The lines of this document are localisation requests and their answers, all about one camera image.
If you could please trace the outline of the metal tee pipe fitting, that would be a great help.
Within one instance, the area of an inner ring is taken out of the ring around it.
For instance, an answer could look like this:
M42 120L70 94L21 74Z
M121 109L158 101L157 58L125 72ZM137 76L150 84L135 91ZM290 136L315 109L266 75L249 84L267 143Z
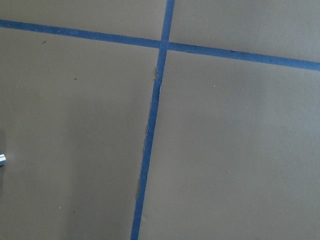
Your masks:
M6 164L6 156L4 154L0 155L0 167Z

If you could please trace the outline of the brown paper table cover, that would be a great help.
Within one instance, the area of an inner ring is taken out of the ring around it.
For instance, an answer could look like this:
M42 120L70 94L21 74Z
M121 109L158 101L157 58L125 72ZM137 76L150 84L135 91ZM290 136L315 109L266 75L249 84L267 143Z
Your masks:
M3 240L317 240L317 0L3 0Z

